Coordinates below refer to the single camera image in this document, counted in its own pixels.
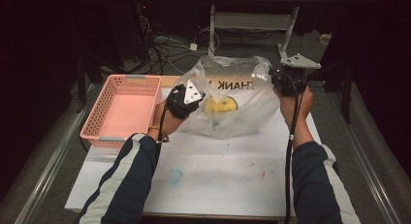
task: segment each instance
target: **plastic bag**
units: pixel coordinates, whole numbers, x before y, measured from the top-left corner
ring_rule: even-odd
[[[263,57],[227,58],[203,56],[177,82],[188,80],[205,94],[200,107],[190,114],[180,129],[194,131],[218,139],[243,135],[264,127],[278,109],[280,102],[272,91],[269,62]],[[221,75],[246,75],[252,82],[233,89],[218,89],[210,85],[206,73]]]

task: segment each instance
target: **navy blue sleeve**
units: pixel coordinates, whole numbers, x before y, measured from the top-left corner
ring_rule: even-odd
[[[139,223],[155,172],[156,142],[130,137],[75,223]]]
[[[329,148],[315,142],[297,147],[292,175],[299,223],[360,223]]]

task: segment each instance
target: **bracelet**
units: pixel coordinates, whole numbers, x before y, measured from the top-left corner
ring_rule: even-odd
[[[158,127],[156,125],[152,125],[152,126],[148,127],[148,131],[150,131],[152,129],[156,129],[156,130],[160,131],[160,127]],[[163,140],[161,141],[161,143],[168,143],[170,141],[169,135],[167,135],[166,132],[164,132],[164,131],[161,131],[161,133],[163,134]]]

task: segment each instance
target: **blue stain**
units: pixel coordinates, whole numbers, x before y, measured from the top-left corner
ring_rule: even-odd
[[[182,171],[179,169],[173,169],[169,173],[169,183],[172,185],[178,184],[180,179],[182,178]]]

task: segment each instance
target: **basket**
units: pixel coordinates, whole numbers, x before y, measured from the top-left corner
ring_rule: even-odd
[[[80,136],[94,146],[122,147],[134,133],[146,133],[161,99],[161,77],[109,76]]]

